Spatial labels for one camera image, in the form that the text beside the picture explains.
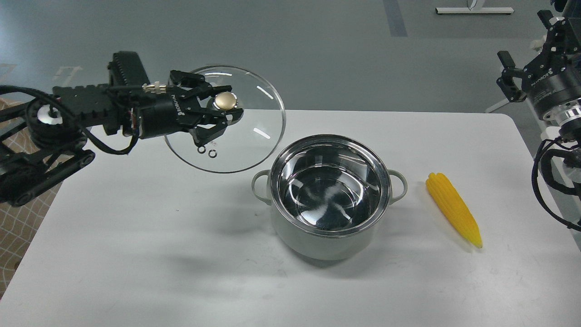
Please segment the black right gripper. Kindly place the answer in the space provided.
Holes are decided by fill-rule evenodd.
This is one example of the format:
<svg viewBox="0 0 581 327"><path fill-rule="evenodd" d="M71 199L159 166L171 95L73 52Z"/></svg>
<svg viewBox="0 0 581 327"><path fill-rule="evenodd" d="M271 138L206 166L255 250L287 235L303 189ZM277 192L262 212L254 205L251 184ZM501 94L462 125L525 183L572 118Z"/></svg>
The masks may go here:
<svg viewBox="0 0 581 327"><path fill-rule="evenodd" d="M571 117L564 112L580 106L580 72L572 63L581 53L580 14L564 13L553 23L549 10L538 11L537 16L547 30L539 55L524 71L507 50L498 51L502 72L496 83L509 102L529 99L539 120L564 122ZM523 79L522 89L515 78Z"/></svg>

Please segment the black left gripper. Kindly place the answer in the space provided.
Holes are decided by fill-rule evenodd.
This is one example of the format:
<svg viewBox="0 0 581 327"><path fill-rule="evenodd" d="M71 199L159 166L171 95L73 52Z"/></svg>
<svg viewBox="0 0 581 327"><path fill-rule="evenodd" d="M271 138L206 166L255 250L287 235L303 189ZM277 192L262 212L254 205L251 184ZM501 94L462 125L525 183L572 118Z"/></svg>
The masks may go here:
<svg viewBox="0 0 581 327"><path fill-rule="evenodd" d="M203 147L237 124L244 110L210 110L201 118L199 101L233 97L232 87L213 86L202 74L171 70L168 94L152 95L136 108L138 137L149 139L173 133L190 133L195 146Z"/></svg>

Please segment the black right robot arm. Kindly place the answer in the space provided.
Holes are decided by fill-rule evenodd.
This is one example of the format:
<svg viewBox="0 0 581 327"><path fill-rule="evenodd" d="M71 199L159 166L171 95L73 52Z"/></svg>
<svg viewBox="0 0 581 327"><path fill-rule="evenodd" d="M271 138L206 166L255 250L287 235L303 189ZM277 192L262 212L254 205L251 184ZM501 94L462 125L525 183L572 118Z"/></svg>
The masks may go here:
<svg viewBox="0 0 581 327"><path fill-rule="evenodd" d="M579 231L579 222L567 221L548 207L539 178L561 194L580 196L580 18L558 19L549 10L537 16L547 31L540 52L518 68L509 52L499 51L502 72L496 83L508 101L529 100L539 120L558 126L558 136L544 139L536 151L531 183L541 207L566 228Z"/></svg>

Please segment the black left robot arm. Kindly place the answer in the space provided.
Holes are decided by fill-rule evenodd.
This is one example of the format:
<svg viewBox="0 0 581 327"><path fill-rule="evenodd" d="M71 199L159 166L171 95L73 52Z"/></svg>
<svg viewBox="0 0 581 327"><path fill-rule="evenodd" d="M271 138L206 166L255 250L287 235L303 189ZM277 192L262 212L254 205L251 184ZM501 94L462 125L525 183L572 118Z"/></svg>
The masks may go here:
<svg viewBox="0 0 581 327"><path fill-rule="evenodd" d="M168 84L151 82L136 52L116 52L108 63L108 83L38 89L2 85L1 94L32 97L1 111L1 140L24 129L33 153L1 145L1 202L20 207L93 162L85 150L91 141L100 151L127 155L139 139L189 133L205 146L236 124L243 109L230 85L213 86L201 74L172 70Z"/></svg>

